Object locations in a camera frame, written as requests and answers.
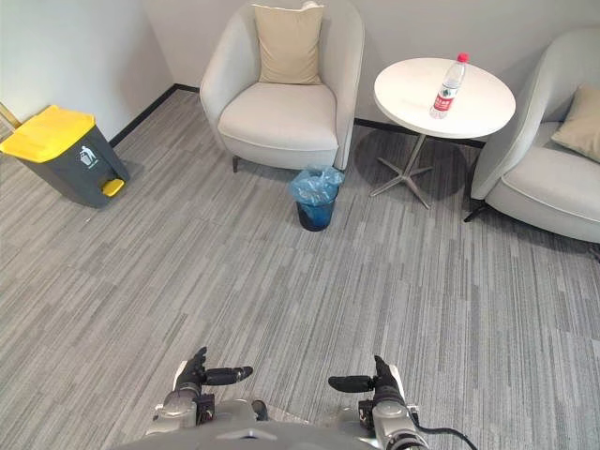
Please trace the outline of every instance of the blue plastic bag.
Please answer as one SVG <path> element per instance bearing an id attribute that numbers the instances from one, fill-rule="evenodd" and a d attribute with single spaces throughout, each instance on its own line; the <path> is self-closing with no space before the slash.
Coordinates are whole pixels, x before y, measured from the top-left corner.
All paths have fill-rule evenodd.
<path id="1" fill-rule="evenodd" d="M 308 166 L 290 183 L 293 198 L 310 206 L 321 206 L 336 199 L 344 174 L 331 166 Z"/>

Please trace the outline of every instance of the white round table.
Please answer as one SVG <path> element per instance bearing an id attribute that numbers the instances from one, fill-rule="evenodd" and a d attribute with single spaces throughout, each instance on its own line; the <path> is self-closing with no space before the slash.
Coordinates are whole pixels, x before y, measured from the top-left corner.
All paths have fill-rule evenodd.
<path id="1" fill-rule="evenodd" d="M 491 73 L 467 65 L 464 81 L 448 114 L 443 119 L 431 117 L 429 110 L 443 77 L 454 63 L 454 60 L 441 58 L 408 59 L 384 69 L 377 77 L 377 106 L 394 122 L 420 135 L 403 170 L 378 158 L 396 172 L 397 177 L 373 190 L 371 197 L 404 183 L 429 208 L 423 193 L 412 180 L 412 176 L 431 169 L 413 169 L 426 136 L 449 139 L 487 136 L 506 125 L 515 113 L 515 97 L 510 89 Z"/>

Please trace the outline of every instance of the black cable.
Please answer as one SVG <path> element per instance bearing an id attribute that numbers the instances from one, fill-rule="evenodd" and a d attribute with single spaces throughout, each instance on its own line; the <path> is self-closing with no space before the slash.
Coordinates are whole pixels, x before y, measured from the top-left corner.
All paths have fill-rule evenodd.
<path id="1" fill-rule="evenodd" d="M 409 410 L 409 416 L 411 417 L 412 422 L 414 423 L 414 426 L 419 431 L 423 431 L 426 434 L 451 434 L 451 435 L 456 436 L 457 438 L 461 439 L 462 441 L 464 441 L 467 445 L 469 445 L 471 447 L 472 450 L 477 450 L 477 447 L 475 447 L 475 444 L 469 440 L 467 435 L 462 434 L 457 429 L 447 428 L 447 427 L 442 427 L 442 428 L 421 427 L 421 425 L 419 424 L 419 418 L 416 417 L 414 412 Z"/>

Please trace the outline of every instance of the white wall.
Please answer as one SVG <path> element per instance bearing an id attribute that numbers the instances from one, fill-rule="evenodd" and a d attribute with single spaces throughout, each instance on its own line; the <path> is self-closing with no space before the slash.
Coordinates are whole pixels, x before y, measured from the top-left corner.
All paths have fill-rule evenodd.
<path id="1" fill-rule="evenodd" d="M 0 0 L 0 101 L 92 113 L 111 139 L 173 84 L 140 0 Z"/>
<path id="2" fill-rule="evenodd" d="M 200 84 L 225 23 L 244 3 L 142 1 L 175 81 L 194 86 Z M 372 99 L 372 86 L 393 62 L 469 52 L 473 64 L 517 91 L 552 38 L 580 26 L 600 25 L 600 0 L 352 1 L 367 31 L 356 116 L 380 121 L 385 118 Z"/>

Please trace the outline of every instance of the chair leg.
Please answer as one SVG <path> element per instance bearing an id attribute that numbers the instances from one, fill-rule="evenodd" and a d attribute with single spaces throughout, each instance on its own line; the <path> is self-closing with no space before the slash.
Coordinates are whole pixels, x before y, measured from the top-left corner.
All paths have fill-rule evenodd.
<path id="1" fill-rule="evenodd" d="M 237 173 L 237 163 L 240 157 L 232 157 L 233 173 Z"/>
<path id="2" fill-rule="evenodd" d="M 464 222 L 471 222 L 474 218 L 479 216 L 484 211 L 487 211 L 489 208 L 490 206 L 486 202 L 481 202 L 480 204 L 475 206 L 474 209 L 472 209 L 471 213 L 468 216 L 465 217 Z"/>

